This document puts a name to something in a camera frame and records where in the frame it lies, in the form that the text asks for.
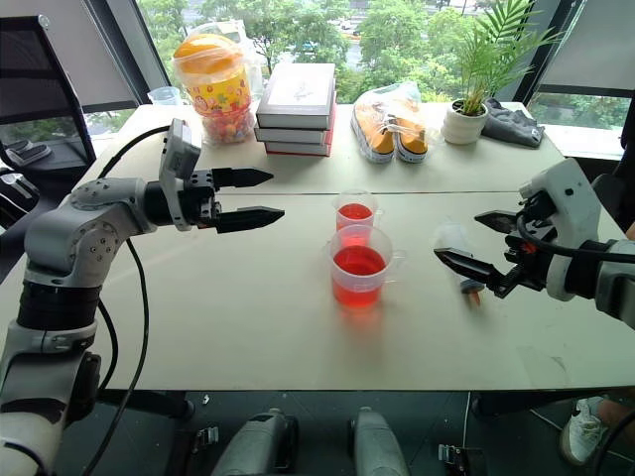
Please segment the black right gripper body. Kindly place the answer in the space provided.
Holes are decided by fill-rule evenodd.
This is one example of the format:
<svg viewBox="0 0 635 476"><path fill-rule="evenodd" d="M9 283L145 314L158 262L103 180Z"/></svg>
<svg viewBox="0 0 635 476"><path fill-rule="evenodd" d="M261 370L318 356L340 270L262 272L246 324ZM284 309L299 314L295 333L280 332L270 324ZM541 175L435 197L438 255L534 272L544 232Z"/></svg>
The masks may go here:
<svg viewBox="0 0 635 476"><path fill-rule="evenodd" d="M541 291L546 286L553 254L526 241L517 229L517 220L519 216L524 217L526 232L534 240L552 244L557 238L557 230L549 213L554 210L555 206L548 195L538 192L526 198L522 209L508 219L505 259L514 264L520 273L519 284L535 291Z"/></svg>

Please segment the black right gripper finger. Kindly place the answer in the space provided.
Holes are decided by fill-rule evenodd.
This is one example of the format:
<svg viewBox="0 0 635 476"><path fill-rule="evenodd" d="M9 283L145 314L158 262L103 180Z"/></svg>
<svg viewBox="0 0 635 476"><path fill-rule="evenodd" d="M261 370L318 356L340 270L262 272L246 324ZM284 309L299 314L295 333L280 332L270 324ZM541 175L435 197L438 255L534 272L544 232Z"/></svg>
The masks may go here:
<svg viewBox="0 0 635 476"><path fill-rule="evenodd" d="M487 211L475 215L474 220L502 234L510 234L517 229L517 214L510 211Z"/></svg>
<svg viewBox="0 0 635 476"><path fill-rule="evenodd" d="M458 276L459 290L464 295L489 289L497 297L505 298L522 283L522 274L516 268L502 274L492 264L479 261L454 248L435 248L434 253Z"/></svg>

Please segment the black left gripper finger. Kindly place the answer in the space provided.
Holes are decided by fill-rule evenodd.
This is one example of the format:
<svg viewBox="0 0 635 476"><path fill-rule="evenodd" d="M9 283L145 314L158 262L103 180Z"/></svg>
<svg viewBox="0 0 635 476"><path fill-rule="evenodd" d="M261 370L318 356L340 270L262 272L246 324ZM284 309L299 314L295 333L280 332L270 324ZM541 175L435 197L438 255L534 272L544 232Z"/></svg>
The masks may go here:
<svg viewBox="0 0 635 476"><path fill-rule="evenodd" d="M219 234L247 231L273 224L285 215L285 211L266 206L242 207L230 212L221 212L215 220Z"/></svg>
<svg viewBox="0 0 635 476"><path fill-rule="evenodd" d="M253 187L274 177L273 174L255 168L216 168L211 170L214 189L225 187Z"/></svg>

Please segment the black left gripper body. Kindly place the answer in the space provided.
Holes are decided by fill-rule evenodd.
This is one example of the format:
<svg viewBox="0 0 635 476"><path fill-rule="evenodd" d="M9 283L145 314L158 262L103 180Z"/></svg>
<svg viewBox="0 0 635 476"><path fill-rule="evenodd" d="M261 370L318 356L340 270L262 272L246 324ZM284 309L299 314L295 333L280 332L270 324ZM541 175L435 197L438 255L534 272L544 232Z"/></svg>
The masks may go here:
<svg viewBox="0 0 635 476"><path fill-rule="evenodd" d="M193 172L183 190L183 209L188 224L199 229L217 227L221 211L215 199L217 192L212 169Z"/></svg>

